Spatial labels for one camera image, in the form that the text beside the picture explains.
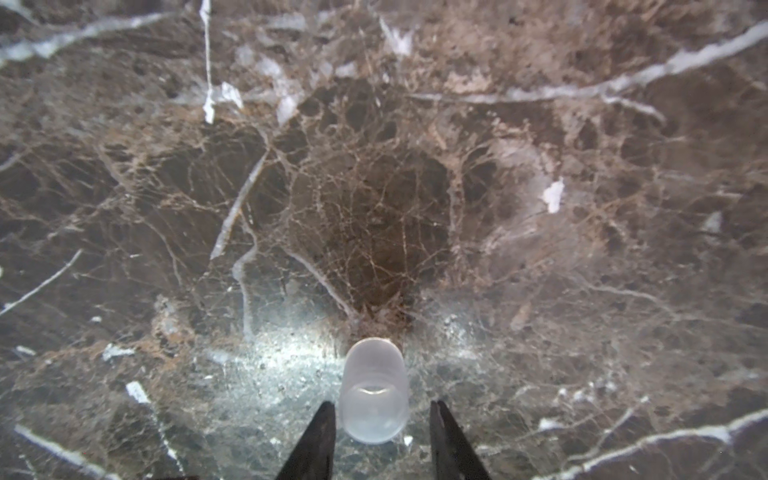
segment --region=white mineral spot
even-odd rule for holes
[[[250,67],[256,63],[256,52],[250,45],[241,45],[235,49],[235,62],[240,67]]]
[[[208,350],[207,352],[208,358],[215,363],[218,363],[219,365],[226,365],[229,362],[233,362],[235,358],[230,355],[227,352],[224,352],[223,350]]]
[[[333,75],[333,65],[331,65],[329,61],[324,61],[317,69],[325,78],[330,78],[330,76]]]
[[[556,214],[560,211],[560,198],[563,195],[563,190],[565,190],[565,184],[561,178],[556,182],[552,182],[552,185],[547,187],[544,193],[541,194],[541,199],[547,204],[547,211],[550,214]]]
[[[16,346],[16,351],[19,352],[19,353],[24,353],[25,355],[30,355],[30,356],[35,356],[35,355],[38,354],[33,349],[31,349],[29,347],[26,347],[26,346],[23,346],[23,345]]]
[[[139,382],[136,382],[135,380],[131,383],[128,383],[125,386],[126,391],[128,392],[128,395],[132,396],[134,400],[136,400],[139,403],[151,403],[149,401],[149,397],[147,396],[147,393],[144,391],[144,387],[141,386]]]
[[[413,48],[413,32],[409,31],[403,35],[400,35],[400,31],[397,28],[390,28],[383,18],[379,19],[379,25],[381,25],[384,32],[384,38],[392,49],[392,52],[398,57],[407,57],[411,54]]]
[[[256,69],[262,75],[271,77],[274,80],[281,78],[285,75],[283,73],[283,67],[281,67],[280,64],[278,64],[272,58],[269,58],[266,56],[261,58],[259,63],[256,65]]]
[[[299,102],[295,95],[287,95],[277,105],[277,123],[283,126],[296,113]]]
[[[563,424],[558,422],[555,419],[544,418],[538,421],[539,432],[546,432],[547,430],[561,429],[561,428],[563,428]]]
[[[339,78],[354,78],[357,76],[357,65],[354,61],[336,67],[336,76]]]
[[[267,27],[275,30],[305,31],[306,19],[300,13],[286,13],[270,18]]]
[[[104,349],[104,352],[101,353],[101,359],[106,362],[107,360],[116,356],[133,355],[134,353],[136,353],[136,350],[134,349],[124,349],[114,345],[113,343],[110,343],[107,345],[107,348]]]
[[[723,212],[713,212],[701,226],[701,230],[708,233],[719,233],[723,226]]]
[[[240,91],[237,90],[237,87],[228,84],[226,82],[221,84],[221,97],[225,101],[231,101],[237,107],[242,110],[243,109],[243,99],[240,96]]]

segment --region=marble surface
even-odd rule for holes
[[[768,478],[765,2],[0,4],[0,477]]]

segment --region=white marble vein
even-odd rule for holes
[[[251,342],[253,340],[253,330],[250,327],[250,323],[253,319],[253,312],[250,308],[250,294],[245,282],[245,266],[256,258],[256,254],[259,253],[259,244],[256,234],[245,219],[243,219],[243,224],[253,239],[253,246],[234,263],[232,266],[232,277],[240,285],[240,293],[243,295],[243,337],[245,337],[247,342]]]
[[[715,61],[733,56],[768,38],[768,22],[760,22],[743,34],[730,40],[713,43],[697,51],[679,51],[664,63],[651,65],[634,74],[623,74],[611,80],[589,87],[559,85],[526,91],[521,88],[509,88],[505,94],[474,94],[450,98],[442,94],[413,94],[422,100],[456,100],[473,104],[514,103],[524,101],[554,100],[555,98],[600,98],[608,103],[621,103],[629,108],[643,111],[658,117],[656,108],[635,101],[619,98],[617,94],[636,86],[645,86],[663,77],[681,74],[695,68],[710,65]]]
[[[22,4],[22,0],[0,0],[0,7],[6,7],[11,12],[16,12],[24,17],[24,20],[27,22],[39,25],[38,21],[35,20],[35,16],[32,14],[32,10],[26,8]]]
[[[216,237],[214,249],[210,252],[211,260],[224,253],[224,249],[227,248],[227,242],[229,242],[230,235],[232,234],[232,226],[237,219],[237,215],[240,214],[240,208],[243,206],[243,202],[248,196],[250,189],[253,187],[253,184],[256,183],[256,180],[259,178],[259,174],[261,174],[261,171],[264,169],[264,161],[269,150],[270,149],[265,145],[264,153],[261,155],[259,161],[257,161],[251,169],[250,174],[248,174],[248,178],[245,180],[245,183],[240,188],[240,192],[237,194],[237,198],[235,199],[234,203],[232,203],[232,207],[230,207],[230,212],[227,214],[227,218],[225,218],[224,222],[221,224],[221,231],[219,232],[218,237]]]
[[[637,292],[635,290],[619,289],[609,285],[593,285],[587,282],[584,282],[584,283],[587,284],[588,288],[592,290],[596,290],[598,292],[607,292],[607,293],[613,293],[614,295],[626,295],[626,296],[634,296],[637,298],[646,299],[649,302],[652,302],[654,305],[656,305],[660,309],[662,309],[664,312],[667,312],[667,314],[672,317],[672,320],[680,319],[680,314],[674,311],[672,307],[667,305],[664,301],[662,301],[657,296],[653,296],[645,292]]]
[[[645,397],[643,397],[640,400],[640,404],[648,403],[649,400],[650,400],[650,398],[648,396],[645,396]],[[603,431],[603,434],[600,436],[600,439],[598,440],[598,443],[596,443],[591,449],[589,449],[585,453],[582,453],[582,454],[579,454],[579,455],[571,455],[570,457],[568,457],[568,461],[569,462],[579,462],[579,461],[582,461],[582,460],[588,460],[590,458],[593,458],[593,457],[599,455],[600,454],[600,449],[603,447],[603,444],[605,443],[607,438],[609,436],[611,436],[611,434],[613,432],[615,432],[616,429],[618,429],[620,426],[622,426],[624,424],[624,422],[626,422],[632,415],[634,415],[635,411],[637,411],[637,407],[638,406],[639,406],[639,404],[635,405],[635,406],[631,406],[630,408],[626,409],[624,411],[624,414],[616,422],[614,422],[614,424],[611,425],[611,427],[609,429],[605,429]]]
[[[203,20],[205,29],[205,77],[208,82],[203,112],[205,112],[205,121],[212,124],[216,111],[214,110],[214,84],[210,79],[210,0],[203,0],[200,4],[200,18]]]
[[[67,269],[74,264],[74,262],[78,261],[78,258],[80,257],[80,254],[83,253],[83,249],[78,250],[75,252],[74,256],[71,260],[67,262],[66,265],[64,265],[58,272],[51,275],[47,280],[43,281],[40,285],[37,285],[34,289],[30,290],[29,292],[25,293],[24,296],[22,296],[20,299],[16,300],[15,302],[6,303],[3,306],[3,309],[0,310],[0,316],[7,313],[8,311],[12,310],[14,307],[16,307],[19,303],[24,302],[27,300],[30,296],[35,295],[37,292],[42,290],[46,285],[48,285],[50,282],[56,280],[59,278],[64,272],[67,271]]]
[[[0,48],[0,68],[5,67],[9,61],[25,61],[33,57],[50,58],[59,50],[80,40],[95,38],[111,31],[133,30],[155,23],[162,18],[165,18],[165,15],[160,13],[133,18],[103,18],[80,30],[56,34],[44,41],[20,41]]]
[[[79,467],[80,470],[88,476],[99,479],[106,478],[107,480],[121,480],[118,474],[107,472],[102,467],[90,463],[83,455],[67,450],[56,442],[37,436],[32,430],[23,425],[16,425],[13,430],[38,447],[48,450],[53,456]]]
[[[667,440],[701,437],[705,439],[716,439],[719,442],[730,445],[733,442],[734,435],[738,432],[765,419],[768,419],[768,409],[752,412],[749,415],[739,417],[726,425],[705,425],[697,429],[679,429],[672,432],[650,435],[643,437],[632,445],[622,449],[604,453],[603,455],[593,458],[589,462],[567,468],[562,472],[554,473],[552,475],[537,475],[531,480],[572,480],[573,478],[576,478],[577,475],[590,472],[600,464],[626,457],[650,445],[655,445]]]
[[[333,285],[331,285],[331,282],[328,281],[325,275],[323,275],[322,272],[320,272],[312,263],[307,260],[306,258],[302,257],[298,253],[291,252],[286,250],[286,253],[289,257],[293,258],[295,261],[301,263],[304,265],[304,268],[306,268],[312,276],[315,277],[315,280],[317,280],[320,285],[324,286],[327,290],[328,294],[336,301],[336,303],[339,305],[341,310],[346,313],[347,318],[354,321],[358,319],[359,314],[355,309],[352,308],[351,305],[349,305],[346,300],[343,299],[343,297],[339,294],[339,292],[336,291],[335,288],[333,288]]]
[[[8,159],[6,159],[2,164],[0,164],[0,172],[4,172],[10,167],[13,167],[18,163],[19,160],[21,160],[22,156],[19,152],[14,152]]]
[[[157,412],[154,410],[154,405],[152,404],[152,401],[149,400],[149,396],[147,395],[147,392],[144,391],[144,387],[142,387],[139,382],[134,380],[133,382],[128,383],[125,386],[125,389],[127,390],[128,395],[133,397],[134,400],[142,405],[149,405],[152,412],[152,420],[154,421],[155,426],[157,426],[157,433],[160,434],[160,440],[165,446],[166,453],[170,458],[174,460],[174,462],[176,462],[176,467],[179,469],[179,472],[181,472],[182,475],[185,475],[184,466],[181,464],[176,450],[171,448],[170,443],[168,443],[168,439],[165,437],[165,427],[163,427],[163,424],[157,417]]]
[[[27,471],[29,472],[27,475],[31,476],[35,480],[38,480],[38,471],[35,469],[35,466],[32,464],[32,462],[29,461],[29,458],[27,458],[27,455],[24,455],[22,453],[18,457],[24,460],[24,463],[27,465]]]

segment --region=stone countertop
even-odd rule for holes
[[[0,477],[768,478],[764,2],[0,5]]]

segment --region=translucent plastic cap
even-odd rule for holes
[[[408,422],[408,377],[402,354],[387,339],[368,338],[346,354],[339,416],[358,442],[388,442]]]

